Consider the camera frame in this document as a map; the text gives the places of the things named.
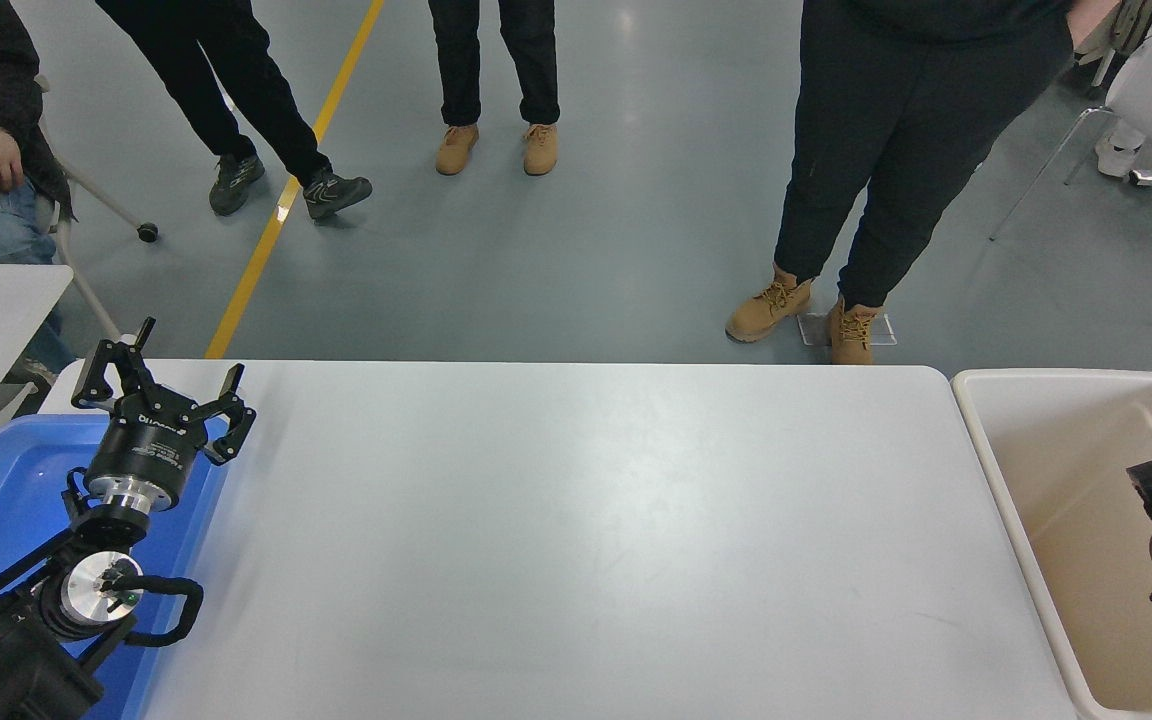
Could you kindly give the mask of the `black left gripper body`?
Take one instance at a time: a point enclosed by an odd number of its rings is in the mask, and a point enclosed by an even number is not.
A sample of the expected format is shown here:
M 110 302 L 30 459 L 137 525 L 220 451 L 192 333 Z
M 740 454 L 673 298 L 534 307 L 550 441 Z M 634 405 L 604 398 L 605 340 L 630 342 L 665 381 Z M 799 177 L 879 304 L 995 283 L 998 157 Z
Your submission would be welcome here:
M 142 397 L 120 397 L 88 465 L 88 492 L 104 493 L 116 480 L 131 478 L 150 483 L 160 495 L 180 495 L 207 433 L 202 420 L 177 420 L 168 404 L 156 414 Z

